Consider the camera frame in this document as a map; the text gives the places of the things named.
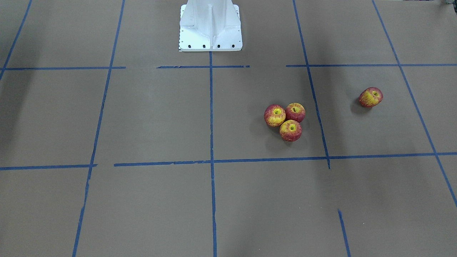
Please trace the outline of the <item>lone red yellow apple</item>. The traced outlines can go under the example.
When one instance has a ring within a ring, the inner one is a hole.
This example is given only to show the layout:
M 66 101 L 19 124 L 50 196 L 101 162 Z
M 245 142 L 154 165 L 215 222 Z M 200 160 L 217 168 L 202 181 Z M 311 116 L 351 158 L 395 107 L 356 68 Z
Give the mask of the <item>lone red yellow apple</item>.
M 383 100 L 383 93 L 377 87 L 369 87 L 365 89 L 358 98 L 359 104 L 366 108 L 377 106 Z

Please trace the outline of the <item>back red yellow apple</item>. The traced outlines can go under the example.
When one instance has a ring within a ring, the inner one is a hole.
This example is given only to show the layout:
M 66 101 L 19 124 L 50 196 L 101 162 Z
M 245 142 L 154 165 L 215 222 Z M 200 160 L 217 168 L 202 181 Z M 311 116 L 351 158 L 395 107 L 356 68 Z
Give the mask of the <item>back red yellow apple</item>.
M 280 136 L 284 141 L 295 142 L 302 136 L 302 127 L 299 122 L 289 119 L 281 124 Z

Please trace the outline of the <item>front red yellow apple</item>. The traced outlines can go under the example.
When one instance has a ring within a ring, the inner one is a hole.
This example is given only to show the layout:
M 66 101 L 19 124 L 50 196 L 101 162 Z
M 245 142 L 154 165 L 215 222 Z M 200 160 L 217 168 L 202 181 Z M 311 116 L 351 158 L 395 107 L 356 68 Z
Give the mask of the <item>front red yellow apple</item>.
M 302 104 L 292 103 L 285 108 L 286 120 L 294 120 L 301 123 L 306 117 L 306 110 Z
M 277 104 L 269 105 L 264 112 L 264 121 L 270 127 L 279 127 L 286 119 L 286 111 Z

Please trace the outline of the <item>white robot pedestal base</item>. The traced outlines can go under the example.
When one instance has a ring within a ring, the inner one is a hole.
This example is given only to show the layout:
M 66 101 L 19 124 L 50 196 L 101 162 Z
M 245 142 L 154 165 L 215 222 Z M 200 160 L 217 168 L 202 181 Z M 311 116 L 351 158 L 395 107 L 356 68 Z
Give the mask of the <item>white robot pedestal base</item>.
M 240 51 L 239 6 L 231 0 L 188 0 L 180 8 L 179 51 Z

